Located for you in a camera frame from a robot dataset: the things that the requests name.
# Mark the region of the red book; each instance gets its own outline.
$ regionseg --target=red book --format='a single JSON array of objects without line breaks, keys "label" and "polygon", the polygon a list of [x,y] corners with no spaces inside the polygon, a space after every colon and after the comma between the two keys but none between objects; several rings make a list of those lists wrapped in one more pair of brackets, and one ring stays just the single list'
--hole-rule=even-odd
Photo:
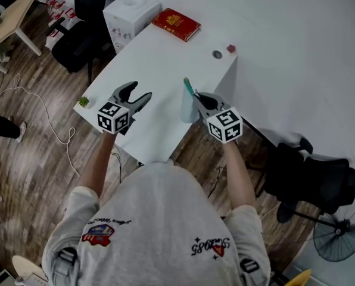
[{"label": "red book", "polygon": [[177,11],[166,8],[152,23],[187,42],[201,27],[201,24]]}]

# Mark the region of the shirt logo print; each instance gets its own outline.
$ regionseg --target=shirt logo print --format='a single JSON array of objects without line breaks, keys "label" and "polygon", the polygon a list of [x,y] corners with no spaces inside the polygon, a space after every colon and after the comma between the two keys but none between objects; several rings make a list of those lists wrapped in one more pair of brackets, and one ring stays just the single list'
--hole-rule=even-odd
[{"label": "shirt logo print", "polygon": [[109,237],[115,230],[109,225],[98,225],[89,229],[88,233],[82,235],[82,241],[88,241],[91,245],[107,247],[111,242]]},{"label": "shirt logo print", "polygon": [[212,250],[215,252],[215,254],[212,257],[214,260],[218,259],[219,256],[223,257],[225,249],[231,246],[229,243],[229,238],[213,238],[211,240],[202,241],[200,238],[196,237],[195,242],[196,244],[194,244],[191,247],[192,250],[191,256],[200,254],[204,250],[205,251]]}]

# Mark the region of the white table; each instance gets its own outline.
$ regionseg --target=white table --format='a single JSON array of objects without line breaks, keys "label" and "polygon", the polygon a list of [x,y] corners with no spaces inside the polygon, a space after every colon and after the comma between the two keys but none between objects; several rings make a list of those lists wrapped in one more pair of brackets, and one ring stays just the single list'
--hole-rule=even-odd
[{"label": "white table", "polygon": [[[116,144],[142,163],[167,161],[191,126],[180,120],[184,77],[193,89],[214,92],[236,59],[226,47],[203,30],[184,42],[150,24],[86,90],[90,106],[76,105],[74,110],[102,132],[96,112],[117,87],[138,81],[130,101],[152,92],[151,101],[134,115],[126,136],[118,134]],[[223,57],[214,58],[214,50]]]}]

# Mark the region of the shoe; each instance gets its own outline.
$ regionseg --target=shoe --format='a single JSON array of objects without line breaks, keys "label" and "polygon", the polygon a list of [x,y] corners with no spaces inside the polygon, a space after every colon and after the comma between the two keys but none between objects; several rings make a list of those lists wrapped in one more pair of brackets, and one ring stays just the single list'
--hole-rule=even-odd
[{"label": "shoe", "polygon": [[9,62],[11,60],[11,57],[10,56],[6,56],[6,57],[4,57],[3,59],[2,59],[2,63],[7,63],[7,62]]},{"label": "shoe", "polygon": [[26,130],[27,130],[26,122],[21,123],[21,125],[20,125],[20,136],[18,136],[18,138],[16,139],[17,143],[20,143],[23,140],[23,136],[24,136]]}]

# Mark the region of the red and white bag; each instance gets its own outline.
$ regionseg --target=red and white bag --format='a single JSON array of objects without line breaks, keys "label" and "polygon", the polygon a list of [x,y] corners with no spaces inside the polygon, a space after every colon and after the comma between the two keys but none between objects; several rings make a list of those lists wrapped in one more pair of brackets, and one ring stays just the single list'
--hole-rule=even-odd
[{"label": "red and white bag", "polygon": [[[67,30],[70,30],[71,27],[73,27],[78,21],[81,21],[81,19],[77,18],[74,8],[67,5],[65,1],[58,2],[57,0],[47,0],[46,4],[49,6],[49,26],[51,26],[59,18],[64,17],[65,20],[61,23],[61,25]],[[64,34],[59,30],[53,30],[53,32],[46,37],[45,46],[52,51],[54,45],[63,36]]]}]

